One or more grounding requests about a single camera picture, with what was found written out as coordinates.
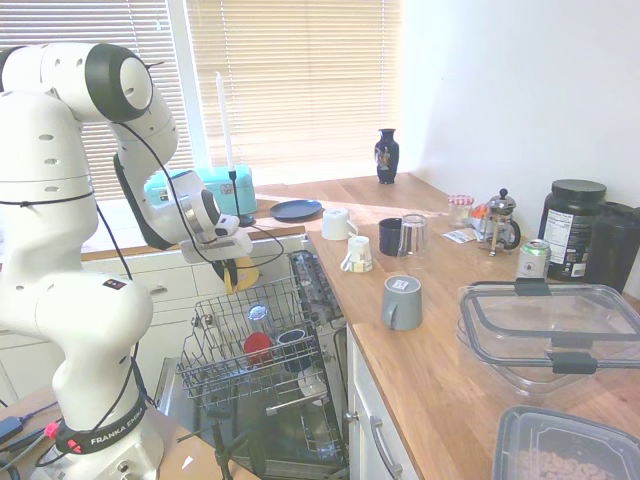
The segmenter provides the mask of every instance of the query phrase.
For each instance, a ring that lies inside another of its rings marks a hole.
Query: cup handle
[[[344,257],[344,260],[340,264],[340,270],[342,270],[343,272],[347,271],[347,265],[349,263],[349,258],[351,258],[351,252],[347,252],[347,256]]]
[[[384,312],[385,323],[389,325],[389,328],[392,330],[394,330],[396,327],[396,321],[394,317],[395,317],[397,308],[398,308],[398,304],[394,302],[391,305],[389,305],[387,307],[387,311]]]
[[[358,231],[359,231],[358,226],[355,223],[353,223],[351,220],[347,220],[347,223],[354,231],[354,233],[349,232],[349,235],[352,237],[355,237],[356,235],[358,235]]]
[[[522,234],[520,233],[520,225],[518,225],[518,222],[513,219],[509,219],[509,224],[511,225],[511,228],[513,228],[514,238],[513,242],[504,246],[505,250],[513,250],[518,245],[520,245],[520,240],[522,239]]]

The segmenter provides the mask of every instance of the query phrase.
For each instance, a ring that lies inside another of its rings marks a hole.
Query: dishwasher
[[[158,409],[212,446],[221,434],[261,479],[348,478],[345,319],[316,255],[288,261],[289,277],[196,304],[181,357],[164,361]],[[272,346],[247,354],[256,305]],[[304,335],[277,343],[291,330]]]

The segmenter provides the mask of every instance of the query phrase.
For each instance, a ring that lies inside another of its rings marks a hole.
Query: black cable
[[[42,467],[48,467],[49,465],[53,465],[54,463],[56,463],[58,460],[62,460],[67,454],[66,453],[61,453],[60,455],[58,455],[56,458],[52,459],[52,460],[48,460],[46,462],[42,462],[42,459],[51,451],[51,449],[55,446],[55,443],[53,445],[51,445],[49,448],[47,448],[42,455],[40,455],[38,457],[38,459],[36,460],[36,468],[42,468]]]
[[[129,270],[129,265],[127,265],[127,261],[124,259],[124,255],[122,255],[122,251],[118,246],[118,242],[116,242],[116,237],[113,235],[113,232],[111,231],[111,227],[107,223],[107,220],[104,218],[104,214],[102,213],[102,210],[100,210],[100,205],[98,205],[97,203],[96,203],[96,208],[98,209],[98,215],[100,215],[100,219],[102,220],[102,223],[104,223],[104,227],[107,229],[107,233],[111,238],[111,243],[113,243],[113,247],[116,249],[116,253],[118,254],[118,257],[120,258],[120,261],[122,262],[122,265],[124,266],[124,269],[127,272],[127,277],[129,278],[129,280],[133,280],[133,276],[131,275],[131,270]]]
[[[16,440],[15,442],[10,443],[6,447],[0,448],[0,453],[5,453],[5,452],[14,453],[19,450],[22,450],[23,448],[28,447],[33,442],[35,442],[38,438],[40,438],[40,435],[42,435],[43,433],[44,433],[44,428],[31,432],[26,437],[23,437],[20,440]]]
[[[193,249],[196,251],[198,256],[203,261],[205,261],[206,263],[208,263],[208,264],[213,266],[213,262],[211,260],[209,260],[207,257],[205,257],[202,254],[202,252],[198,249],[198,246],[196,245],[196,239],[193,237],[193,234],[191,233],[191,230],[189,229],[189,225],[187,224],[187,220],[186,220],[186,218],[184,216],[184,212],[182,211],[182,208],[180,208],[180,205],[178,203],[179,202],[178,194],[176,193],[176,189],[173,186],[173,180],[171,179],[171,175],[169,175],[169,172],[167,171],[166,167],[164,166],[164,164],[160,160],[160,157],[158,157],[158,154],[155,152],[155,150],[153,148],[151,148],[151,145],[149,145],[147,143],[147,141],[144,138],[142,138],[136,131],[134,131],[131,127],[129,127],[129,125],[126,125],[124,123],[116,123],[116,125],[120,125],[122,128],[124,128],[127,131],[129,131],[129,133],[131,133],[134,137],[136,137],[138,140],[140,140],[140,142],[147,148],[147,150],[149,150],[151,155],[153,155],[153,158],[156,160],[156,162],[158,163],[158,165],[162,169],[162,172],[164,173],[164,176],[167,179],[167,183],[169,184],[169,188],[171,189],[171,194],[173,195],[173,199],[175,201],[176,208],[178,209],[178,213],[180,214],[180,220],[182,220],[182,225],[184,225],[184,229],[187,232],[187,235],[189,235],[189,240],[191,240],[191,245],[193,246]],[[267,260],[266,262],[263,262],[263,263],[261,263],[259,265],[251,265],[251,266],[248,266],[248,267],[236,267],[237,270],[244,270],[244,269],[249,269],[249,268],[262,267],[263,265],[266,265],[268,263],[276,261],[285,252],[284,246],[282,245],[282,243],[276,237],[271,235],[269,232],[267,232],[265,230],[262,230],[261,228],[256,227],[255,225],[252,225],[252,227],[255,228],[256,230],[261,231],[265,235],[268,235],[269,237],[273,238],[278,243],[278,245],[280,245],[281,252],[279,254],[277,254],[274,258],[272,258],[270,260]]]
[[[41,201],[36,201],[36,202],[32,202],[32,201],[29,201],[29,200],[22,200],[21,202],[0,201],[0,205],[8,205],[10,207],[20,207],[20,208],[32,207],[34,205],[36,205],[36,206],[38,206],[38,205],[53,205],[55,203],[75,202],[76,200],[82,200],[83,198],[90,197],[94,193],[95,192],[93,190],[91,190],[89,193],[84,193],[82,195],[78,195],[77,197],[60,198],[58,200],[41,200]]]
[[[36,411],[34,411],[34,412],[28,413],[28,414],[26,414],[25,416],[20,417],[20,421],[21,421],[22,423],[28,422],[28,421],[29,421],[29,420],[31,420],[33,417],[35,417],[37,414],[42,413],[42,412],[44,412],[45,410],[47,410],[47,409],[49,409],[49,408],[51,408],[51,407],[56,406],[57,404],[58,404],[58,402],[53,402],[53,403],[50,403],[49,405],[47,405],[46,407],[42,407],[42,408],[39,408],[38,410],[36,410]]]
[[[0,460],[0,468],[4,468],[7,466],[7,462],[3,462]],[[16,467],[9,467],[7,469],[7,473],[11,477],[11,480],[20,480],[20,472]]]

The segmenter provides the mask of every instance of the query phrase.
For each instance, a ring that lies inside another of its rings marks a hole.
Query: grey mug
[[[422,285],[408,275],[384,282],[382,321],[391,330],[411,330],[422,324]]]

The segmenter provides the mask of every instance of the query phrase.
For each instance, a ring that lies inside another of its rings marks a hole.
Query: black container
[[[607,193],[601,183],[556,180],[544,202],[538,238],[551,245],[547,276],[565,282],[581,282],[587,267],[591,231]]]
[[[391,257],[398,256],[400,247],[401,218],[385,218],[378,223],[380,229],[380,251]]]
[[[383,184],[393,183],[398,172],[400,145],[393,139],[394,132],[393,128],[383,128],[380,130],[380,141],[376,143],[375,158],[378,179]]]
[[[622,293],[639,247],[640,209],[606,202],[593,224],[585,280]]]

